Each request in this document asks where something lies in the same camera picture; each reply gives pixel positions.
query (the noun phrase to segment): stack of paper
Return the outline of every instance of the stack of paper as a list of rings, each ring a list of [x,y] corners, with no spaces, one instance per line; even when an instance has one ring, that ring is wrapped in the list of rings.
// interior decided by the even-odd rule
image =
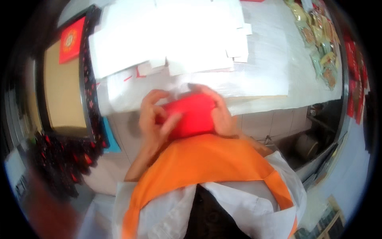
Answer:
[[[233,68],[248,59],[239,0],[117,0],[89,37],[97,79],[138,65],[140,75]]]

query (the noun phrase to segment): white shirt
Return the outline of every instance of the white shirt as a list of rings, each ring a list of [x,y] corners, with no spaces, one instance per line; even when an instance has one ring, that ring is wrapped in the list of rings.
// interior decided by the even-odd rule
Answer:
[[[297,174],[276,151],[265,159],[289,189],[294,206],[280,211],[263,181],[207,182],[201,184],[251,238],[288,238],[295,217],[299,223],[306,207],[306,192]],[[119,182],[113,208],[113,238],[121,238],[123,217],[136,182]],[[137,238],[184,238],[196,185],[171,191],[151,200],[139,214]]]

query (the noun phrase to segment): hand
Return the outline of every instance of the hand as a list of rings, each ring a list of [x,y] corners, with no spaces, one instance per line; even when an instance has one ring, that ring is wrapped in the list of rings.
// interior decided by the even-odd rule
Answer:
[[[143,136],[143,148],[148,148],[155,154],[167,141],[168,135],[175,128],[182,115],[173,114],[168,117],[166,111],[155,105],[160,99],[169,96],[167,91],[154,89],[150,91],[142,100],[141,116],[139,117],[139,127]],[[155,118],[160,115],[166,119],[163,125],[155,124]]]
[[[209,95],[216,104],[216,108],[211,111],[211,117],[214,122],[215,131],[221,136],[234,136],[240,133],[237,128],[237,117],[231,116],[225,105],[224,99],[218,93],[204,85],[195,85],[200,92]]]

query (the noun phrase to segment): orange apron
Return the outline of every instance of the orange apron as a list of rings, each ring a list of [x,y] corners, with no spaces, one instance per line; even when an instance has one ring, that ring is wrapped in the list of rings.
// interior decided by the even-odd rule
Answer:
[[[122,238],[135,238],[140,210],[152,199],[204,182],[263,180],[281,210],[293,206],[278,172],[252,146],[238,139],[200,135],[173,142],[143,174],[122,222]],[[290,236],[296,231],[295,218]]]

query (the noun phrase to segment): red poster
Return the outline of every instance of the red poster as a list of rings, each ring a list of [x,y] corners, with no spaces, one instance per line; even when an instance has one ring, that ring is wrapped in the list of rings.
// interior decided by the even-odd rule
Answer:
[[[85,17],[76,21],[62,32],[60,42],[60,57],[58,60],[60,64],[78,57],[84,22]]]

